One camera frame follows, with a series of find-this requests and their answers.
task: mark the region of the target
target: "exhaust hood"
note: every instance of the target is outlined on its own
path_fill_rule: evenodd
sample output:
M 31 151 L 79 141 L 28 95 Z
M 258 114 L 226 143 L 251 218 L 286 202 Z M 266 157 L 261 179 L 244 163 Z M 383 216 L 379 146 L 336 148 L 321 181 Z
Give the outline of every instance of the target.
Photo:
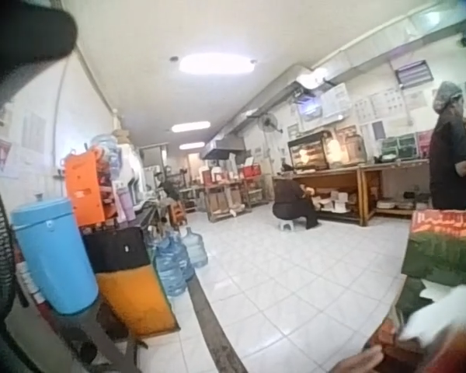
M 209 142 L 200 152 L 201 159 L 229 159 L 230 153 L 241 153 L 245 151 L 245 142 L 233 134 L 219 140 Z

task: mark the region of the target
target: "orange machine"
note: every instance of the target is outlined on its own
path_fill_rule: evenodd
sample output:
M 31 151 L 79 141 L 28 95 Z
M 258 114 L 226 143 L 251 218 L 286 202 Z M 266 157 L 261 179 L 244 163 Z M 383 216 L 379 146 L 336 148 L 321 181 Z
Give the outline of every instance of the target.
M 78 226 L 97 225 L 117 216 L 116 200 L 103 150 L 90 148 L 65 159 L 65 184 Z

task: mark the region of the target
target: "hand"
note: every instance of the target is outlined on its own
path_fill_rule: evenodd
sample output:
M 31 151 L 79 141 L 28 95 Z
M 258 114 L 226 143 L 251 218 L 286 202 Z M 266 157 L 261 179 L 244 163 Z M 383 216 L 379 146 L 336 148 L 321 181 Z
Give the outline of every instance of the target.
M 340 361 L 330 373 L 369 373 L 383 361 L 383 358 L 381 346 L 373 346 L 360 354 Z

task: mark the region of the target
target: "water gallon bottle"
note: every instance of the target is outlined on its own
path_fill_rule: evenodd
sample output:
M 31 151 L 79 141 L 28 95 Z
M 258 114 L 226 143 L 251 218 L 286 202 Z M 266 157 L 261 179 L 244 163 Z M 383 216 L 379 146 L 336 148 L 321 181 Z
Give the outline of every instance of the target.
M 99 289 L 68 198 L 42 200 L 12 213 L 31 277 L 63 315 L 88 308 Z
M 190 261 L 195 268 L 207 265 L 209 260 L 201 235 L 193 233 L 191 227 L 186 227 L 186 235 L 182 238 L 182 242 L 186 246 Z
M 95 136 L 90 145 L 96 145 L 103 150 L 103 158 L 110 165 L 110 177 L 115 180 L 121 170 L 120 149 L 117 147 L 117 139 L 111 134 L 99 134 Z
M 155 267 L 168 297 L 177 297 L 186 290 L 183 272 L 179 267 L 179 258 L 172 251 L 171 241 L 165 237 L 155 248 Z
M 171 231 L 169 233 L 169 239 L 171 240 L 173 251 L 175 251 L 178 255 L 179 267 L 183 272 L 185 281 L 188 281 L 195 274 L 195 270 L 193 269 L 192 263 L 190 262 L 190 257 L 186 251 L 186 246 L 183 245 L 181 242 L 181 237 L 179 237 L 179 233 L 176 231 Z

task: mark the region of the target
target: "ventilation duct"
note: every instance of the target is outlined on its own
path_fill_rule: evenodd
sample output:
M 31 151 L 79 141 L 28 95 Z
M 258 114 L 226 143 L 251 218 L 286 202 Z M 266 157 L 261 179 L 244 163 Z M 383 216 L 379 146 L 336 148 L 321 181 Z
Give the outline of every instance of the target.
M 348 81 L 363 72 L 386 63 L 391 58 L 410 53 L 427 44 L 466 31 L 466 2 L 445 2 L 412 12 L 400 20 L 380 28 L 330 55 L 317 68 L 325 70 L 335 84 Z M 301 86 L 296 82 L 301 74 L 311 71 L 300 65 L 286 70 L 233 117 L 214 137 L 221 139 L 242 128 L 279 103 L 291 97 Z M 318 89 L 326 90 L 328 86 Z

